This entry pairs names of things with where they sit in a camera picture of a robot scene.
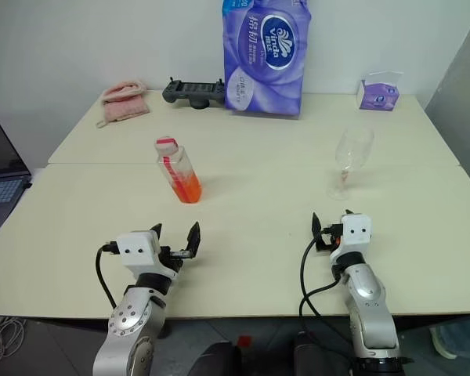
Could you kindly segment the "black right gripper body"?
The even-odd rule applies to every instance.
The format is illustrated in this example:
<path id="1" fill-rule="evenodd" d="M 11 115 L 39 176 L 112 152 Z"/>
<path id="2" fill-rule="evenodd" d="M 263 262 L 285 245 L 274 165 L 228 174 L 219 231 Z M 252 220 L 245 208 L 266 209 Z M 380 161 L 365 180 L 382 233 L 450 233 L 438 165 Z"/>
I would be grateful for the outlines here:
<path id="1" fill-rule="evenodd" d="M 321 229 L 321 240 L 316 239 L 317 251 L 334 251 L 341 242 L 342 224 L 333 224 Z"/>

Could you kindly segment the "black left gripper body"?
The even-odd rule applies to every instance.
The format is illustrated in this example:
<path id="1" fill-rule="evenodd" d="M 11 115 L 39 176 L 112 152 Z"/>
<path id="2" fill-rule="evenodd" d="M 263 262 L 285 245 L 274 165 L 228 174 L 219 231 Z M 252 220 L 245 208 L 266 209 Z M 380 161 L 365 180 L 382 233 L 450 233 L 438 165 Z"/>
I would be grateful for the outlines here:
<path id="1" fill-rule="evenodd" d="M 193 251 L 191 249 L 172 251 L 169 246 L 161 246 L 158 258 L 160 274 L 170 280 L 175 280 L 183 267 L 184 261 L 193 258 Z"/>

